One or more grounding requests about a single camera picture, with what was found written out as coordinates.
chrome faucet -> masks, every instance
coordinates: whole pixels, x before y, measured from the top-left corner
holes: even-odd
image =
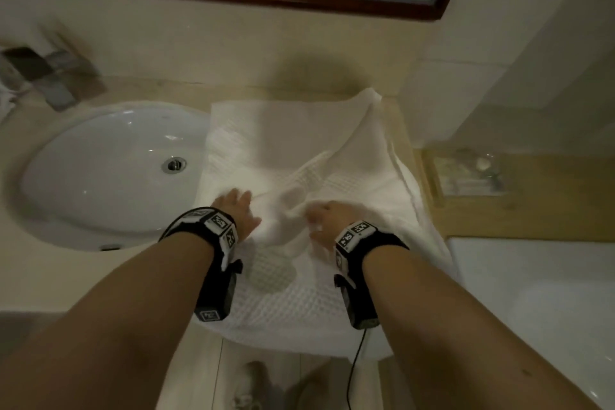
[[[66,50],[59,50],[45,57],[41,57],[28,47],[6,49],[0,53],[9,64],[12,74],[18,74],[22,80],[29,81],[45,100],[57,112],[65,111],[76,105],[79,100],[68,91],[68,88],[59,76],[78,68],[83,60]]]

floor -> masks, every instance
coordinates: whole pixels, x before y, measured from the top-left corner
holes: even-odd
[[[0,360],[58,317],[0,313]],[[311,379],[326,383],[329,389],[328,406],[318,410],[347,410],[350,363],[345,358],[246,347],[192,323],[171,361],[157,410],[229,409],[237,371],[254,360],[265,363],[272,384],[265,410],[293,410],[300,391]],[[352,410],[382,410],[378,362],[357,365],[350,404]]]

black device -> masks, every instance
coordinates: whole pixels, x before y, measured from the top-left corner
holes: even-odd
[[[231,312],[237,274],[243,271],[241,260],[229,263],[239,241],[235,221],[219,209],[196,208],[175,219],[160,240],[177,232],[200,236],[213,247],[213,261],[203,281],[194,314],[204,322],[223,320]]]
[[[374,248],[384,245],[408,248],[396,235],[380,231],[364,220],[350,224],[335,239],[335,263],[342,274],[335,274],[333,281],[341,289],[348,318],[355,329],[375,328],[380,324],[363,276],[363,259]]]

white cloth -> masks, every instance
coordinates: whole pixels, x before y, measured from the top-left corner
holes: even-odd
[[[245,264],[230,315],[200,323],[227,339],[265,349],[353,358],[361,332],[348,320],[336,269],[311,242],[307,204],[363,204],[366,220],[395,232],[450,274],[452,260],[426,218],[418,184],[394,155],[380,96],[366,89],[341,102],[230,101],[214,104],[196,204],[237,187],[253,192],[263,218],[234,257]],[[362,357],[391,350],[381,328]]]

foot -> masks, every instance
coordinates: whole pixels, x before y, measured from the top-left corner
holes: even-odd
[[[232,410],[263,410],[267,395],[267,368],[262,361],[243,365],[237,373]]]
[[[327,406],[327,388],[319,382],[308,382],[301,391],[297,410],[324,410]]]

